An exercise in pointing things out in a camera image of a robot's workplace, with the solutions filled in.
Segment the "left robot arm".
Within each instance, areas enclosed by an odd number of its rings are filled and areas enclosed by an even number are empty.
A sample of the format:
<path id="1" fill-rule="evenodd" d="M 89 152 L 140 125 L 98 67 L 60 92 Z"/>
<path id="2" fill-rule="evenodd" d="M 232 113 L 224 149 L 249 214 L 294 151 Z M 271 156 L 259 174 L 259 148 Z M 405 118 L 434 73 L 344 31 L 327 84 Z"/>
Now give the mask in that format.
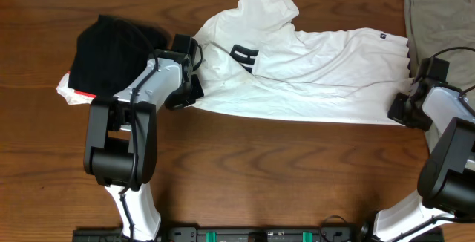
<path id="1" fill-rule="evenodd" d="M 157 112 L 177 110 L 203 97 L 196 70 L 201 46 L 176 35 L 169 50 L 154 49 L 145 70 L 112 97 L 90 104 L 84 169 L 112 196 L 121 229 L 77 229 L 74 241 L 155 241 L 161 217 L 150 180 L 157 163 Z"/>

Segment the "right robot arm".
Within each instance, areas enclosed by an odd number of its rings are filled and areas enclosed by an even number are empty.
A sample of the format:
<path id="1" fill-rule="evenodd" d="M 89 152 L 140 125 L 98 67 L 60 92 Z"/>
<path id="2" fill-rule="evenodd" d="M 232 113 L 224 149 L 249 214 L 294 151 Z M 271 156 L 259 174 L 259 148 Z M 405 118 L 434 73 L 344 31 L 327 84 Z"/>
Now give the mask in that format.
<path id="1" fill-rule="evenodd" d="M 447 223 L 474 222 L 474 110 L 465 92 L 446 82 L 449 63 L 423 59 L 408 94 L 398 93 L 387 116 L 410 128 L 440 134 L 416 191 L 376 213 L 362 241 L 440 241 L 430 231 Z"/>

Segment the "white printed t-shirt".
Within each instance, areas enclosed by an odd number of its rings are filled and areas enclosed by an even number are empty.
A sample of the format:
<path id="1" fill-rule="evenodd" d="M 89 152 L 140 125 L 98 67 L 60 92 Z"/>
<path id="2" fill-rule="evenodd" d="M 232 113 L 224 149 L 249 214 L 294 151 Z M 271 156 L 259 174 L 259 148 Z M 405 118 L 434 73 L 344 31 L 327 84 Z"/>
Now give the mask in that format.
<path id="1" fill-rule="evenodd" d="M 372 28 L 297 31 L 292 0 L 239 0 L 195 38 L 196 107 L 272 120 L 386 125 L 411 83 L 407 39 Z"/>

